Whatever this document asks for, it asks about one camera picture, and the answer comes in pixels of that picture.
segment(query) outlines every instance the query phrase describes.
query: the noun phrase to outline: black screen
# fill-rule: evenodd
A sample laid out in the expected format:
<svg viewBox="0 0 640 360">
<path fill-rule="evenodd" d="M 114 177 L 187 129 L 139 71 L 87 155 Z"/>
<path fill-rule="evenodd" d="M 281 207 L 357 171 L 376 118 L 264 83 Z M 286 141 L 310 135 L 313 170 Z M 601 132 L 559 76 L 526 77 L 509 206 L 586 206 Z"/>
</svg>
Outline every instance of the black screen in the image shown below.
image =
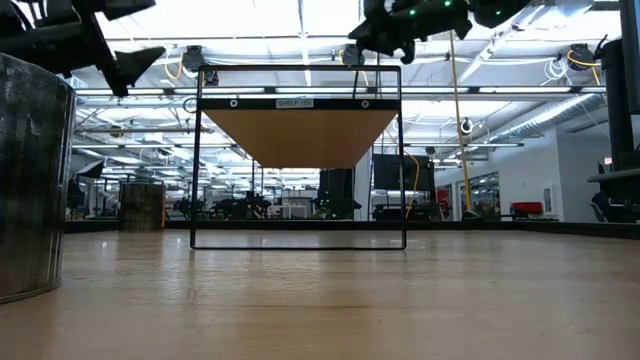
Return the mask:
<svg viewBox="0 0 640 360">
<path fill-rule="evenodd" d="M 434 167 L 428 156 L 414 156 L 420 163 L 417 191 L 434 189 Z M 404 189 L 413 190 L 416 181 L 416 162 L 404 157 Z M 373 188 L 376 190 L 400 190 L 400 159 L 398 155 L 373 155 Z"/>
<path fill-rule="evenodd" d="M 320 186 L 318 198 L 352 199 L 353 198 L 353 170 L 328 169 L 320 171 Z"/>
</svg>

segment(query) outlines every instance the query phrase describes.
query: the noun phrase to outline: red object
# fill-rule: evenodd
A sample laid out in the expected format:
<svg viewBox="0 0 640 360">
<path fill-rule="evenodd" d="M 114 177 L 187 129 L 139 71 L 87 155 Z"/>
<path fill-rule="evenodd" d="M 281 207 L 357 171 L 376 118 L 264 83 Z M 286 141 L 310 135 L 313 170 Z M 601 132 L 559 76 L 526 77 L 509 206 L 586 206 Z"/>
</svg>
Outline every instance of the red object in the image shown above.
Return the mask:
<svg viewBox="0 0 640 360">
<path fill-rule="evenodd" d="M 526 214 L 542 214 L 542 213 L 544 213 L 541 202 L 511 203 L 511 209 L 514 212 L 526 213 Z"/>
</svg>

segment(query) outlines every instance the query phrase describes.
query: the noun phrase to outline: shelf label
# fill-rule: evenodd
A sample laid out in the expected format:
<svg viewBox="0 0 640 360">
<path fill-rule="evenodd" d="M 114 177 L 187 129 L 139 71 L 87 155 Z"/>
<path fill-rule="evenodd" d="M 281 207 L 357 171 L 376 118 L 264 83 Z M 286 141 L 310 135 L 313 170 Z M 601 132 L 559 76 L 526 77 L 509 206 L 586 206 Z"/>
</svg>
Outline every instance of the shelf label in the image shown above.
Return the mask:
<svg viewBox="0 0 640 360">
<path fill-rule="evenodd" d="M 283 99 L 276 101 L 276 109 L 313 108 L 313 99 Z"/>
</svg>

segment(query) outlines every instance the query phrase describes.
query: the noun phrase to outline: ventilation duct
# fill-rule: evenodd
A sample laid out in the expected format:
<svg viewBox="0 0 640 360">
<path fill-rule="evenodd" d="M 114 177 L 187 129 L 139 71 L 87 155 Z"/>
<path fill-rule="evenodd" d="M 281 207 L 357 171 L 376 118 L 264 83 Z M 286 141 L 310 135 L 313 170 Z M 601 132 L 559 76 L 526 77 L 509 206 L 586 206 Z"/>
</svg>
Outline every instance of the ventilation duct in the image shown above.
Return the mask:
<svg viewBox="0 0 640 360">
<path fill-rule="evenodd" d="M 541 133 L 604 105 L 602 95 L 576 95 L 560 103 L 546 103 L 514 119 L 496 131 L 479 139 L 484 143 L 499 143 L 514 138 L 522 139 Z"/>
</svg>

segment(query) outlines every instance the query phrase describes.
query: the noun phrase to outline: metal cylinder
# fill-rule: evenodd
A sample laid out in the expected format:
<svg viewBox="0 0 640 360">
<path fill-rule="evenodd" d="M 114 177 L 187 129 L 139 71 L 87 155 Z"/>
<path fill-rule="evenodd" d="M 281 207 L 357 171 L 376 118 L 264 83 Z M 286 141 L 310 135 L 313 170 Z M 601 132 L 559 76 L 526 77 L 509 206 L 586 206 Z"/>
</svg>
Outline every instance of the metal cylinder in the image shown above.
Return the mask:
<svg viewBox="0 0 640 360">
<path fill-rule="evenodd" d="M 120 185 L 120 230 L 162 230 L 164 186 L 141 182 Z"/>
<path fill-rule="evenodd" d="M 0 54 L 0 303 L 60 285 L 75 93 Z"/>
<path fill-rule="evenodd" d="M 622 167 L 620 159 L 622 154 L 634 150 L 634 142 L 621 40 L 612 41 L 602 48 L 602 69 L 607 76 L 609 137 L 613 170 L 626 170 Z"/>
</svg>

